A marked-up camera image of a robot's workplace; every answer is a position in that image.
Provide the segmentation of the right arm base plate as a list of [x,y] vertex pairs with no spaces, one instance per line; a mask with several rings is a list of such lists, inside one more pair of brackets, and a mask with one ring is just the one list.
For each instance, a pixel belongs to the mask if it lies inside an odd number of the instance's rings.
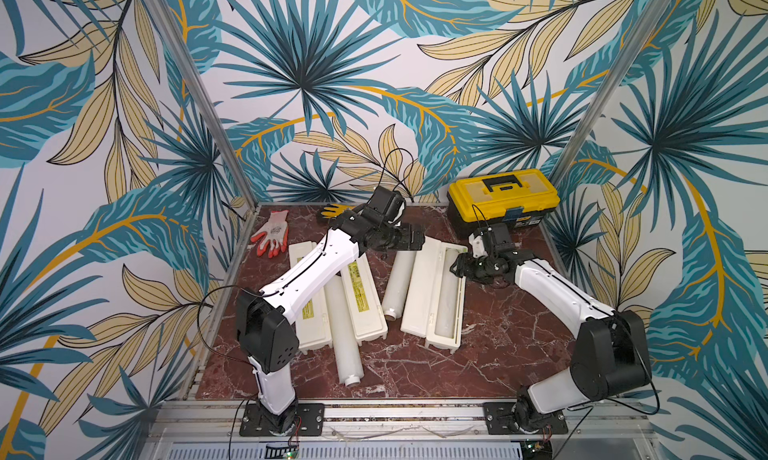
[[542,414],[527,402],[486,402],[483,417],[490,435],[566,434],[568,426],[562,411]]

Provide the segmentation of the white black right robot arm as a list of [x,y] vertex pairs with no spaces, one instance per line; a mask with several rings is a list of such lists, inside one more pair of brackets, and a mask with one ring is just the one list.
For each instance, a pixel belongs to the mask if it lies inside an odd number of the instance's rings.
[[567,408],[653,383],[639,315],[599,302],[546,260],[517,248],[503,224],[478,228],[469,245],[471,251],[459,255],[451,273],[479,284],[504,280],[518,287],[553,313],[575,339],[567,368],[518,393],[513,414],[520,426],[532,429]]

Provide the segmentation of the white dispenser base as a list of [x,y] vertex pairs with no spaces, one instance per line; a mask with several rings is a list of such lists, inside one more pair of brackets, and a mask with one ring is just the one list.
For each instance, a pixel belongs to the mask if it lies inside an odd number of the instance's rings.
[[451,267],[467,249],[445,242],[437,242],[437,245],[426,346],[448,350],[454,354],[461,345],[466,279],[452,273]]

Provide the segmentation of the white dispenser lid yellow label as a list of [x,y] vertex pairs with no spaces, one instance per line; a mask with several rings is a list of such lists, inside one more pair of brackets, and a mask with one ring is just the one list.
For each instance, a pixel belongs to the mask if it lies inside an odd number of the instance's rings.
[[427,336],[435,284],[440,282],[439,267],[443,261],[442,242],[431,237],[416,253],[408,286],[401,330],[420,338]]

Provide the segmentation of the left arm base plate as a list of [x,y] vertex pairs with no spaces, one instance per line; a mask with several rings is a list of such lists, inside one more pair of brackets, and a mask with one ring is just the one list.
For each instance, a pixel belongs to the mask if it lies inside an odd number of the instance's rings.
[[260,403],[248,405],[239,429],[241,437],[319,437],[325,420],[323,403],[292,403],[282,414],[273,414]]

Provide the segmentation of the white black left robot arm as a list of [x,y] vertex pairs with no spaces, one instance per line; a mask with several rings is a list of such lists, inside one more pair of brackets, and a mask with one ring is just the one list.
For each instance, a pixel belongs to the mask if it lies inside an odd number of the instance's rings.
[[404,197],[377,187],[370,199],[329,221],[318,245],[258,292],[236,299],[236,339],[257,379],[259,402],[273,417],[295,413],[290,363],[299,349],[293,328],[305,305],[329,280],[369,250],[419,251],[424,228],[402,223]]

